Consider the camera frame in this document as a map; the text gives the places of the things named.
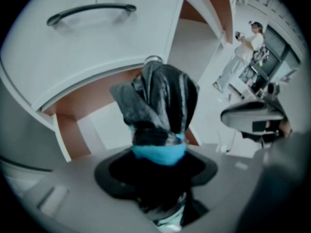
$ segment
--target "cable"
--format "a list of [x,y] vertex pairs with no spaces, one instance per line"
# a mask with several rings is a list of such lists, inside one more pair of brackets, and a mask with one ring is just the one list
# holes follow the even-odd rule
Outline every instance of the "cable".
[[219,130],[217,130],[216,129],[216,131],[217,131],[217,134],[218,134],[218,147],[217,147],[217,151],[218,151],[218,149],[220,149],[220,133],[219,133]]
[[[228,101],[228,103],[229,103],[230,106],[232,105],[232,104],[231,104],[231,96],[232,96],[232,94],[230,93],[229,96],[228,96],[228,98],[225,97],[225,99]],[[234,130],[233,138],[232,138],[232,142],[231,142],[231,146],[230,146],[229,149],[227,149],[227,150],[225,151],[226,153],[229,153],[229,152],[232,150],[232,148],[233,148],[233,144],[234,144],[234,139],[235,139],[236,132],[237,132],[237,130]]]

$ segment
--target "wooden panel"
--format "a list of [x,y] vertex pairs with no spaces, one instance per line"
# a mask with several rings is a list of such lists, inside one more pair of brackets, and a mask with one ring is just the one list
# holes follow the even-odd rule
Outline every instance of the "wooden panel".
[[57,115],[57,123],[62,139],[72,160],[91,154],[78,126],[71,116]]
[[181,7],[179,18],[207,23],[200,13],[186,0],[184,0],[183,6]]
[[116,73],[88,83],[61,98],[44,112],[70,116],[79,120],[88,114],[112,103],[109,89],[112,85],[131,81],[140,74],[141,68]]
[[193,133],[191,132],[191,129],[187,129],[185,132],[185,138],[189,141],[189,144],[199,146],[199,143],[195,139]]
[[212,3],[220,23],[226,33],[227,41],[232,43],[233,25],[230,0],[210,0]]

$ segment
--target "blue cloth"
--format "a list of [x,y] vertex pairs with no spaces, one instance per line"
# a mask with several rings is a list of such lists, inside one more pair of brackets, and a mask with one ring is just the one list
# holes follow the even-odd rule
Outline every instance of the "blue cloth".
[[[176,134],[176,136],[184,139],[183,134]],[[185,155],[186,149],[186,143],[171,146],[132,146],[132,152],[137,159],[145,158],[163,166],[175,165]]]

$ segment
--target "woman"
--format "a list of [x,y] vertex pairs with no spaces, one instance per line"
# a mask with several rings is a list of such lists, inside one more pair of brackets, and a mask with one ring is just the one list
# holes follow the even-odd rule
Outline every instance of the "woman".
[[259,22],[254,22],[251,26],[252,32],[254,33],[252,37],[245,38],[244,36],[239,36],[240,33],[237,32],[236,38],[242,44],[235,49],[235,57],[226,65],[222,75],[213,84],[213,86],[222,93],[230,84],[231,77],[235,75],[239,69],[247,66],[251,62],[254,51],[259,50],[263,44],[264,36],[262,25]]

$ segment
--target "cabinet door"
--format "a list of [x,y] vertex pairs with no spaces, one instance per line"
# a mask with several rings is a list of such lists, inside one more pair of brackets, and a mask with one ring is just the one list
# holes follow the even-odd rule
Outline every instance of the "cabinet door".
[[167,61],[183,0],[97,2],[137,10],[89,10],[47,26],[52,15],[95,0],[31,0],[12,26],[0,53],[3,66],[35,110],[99,73],[141,64],[149,55]]

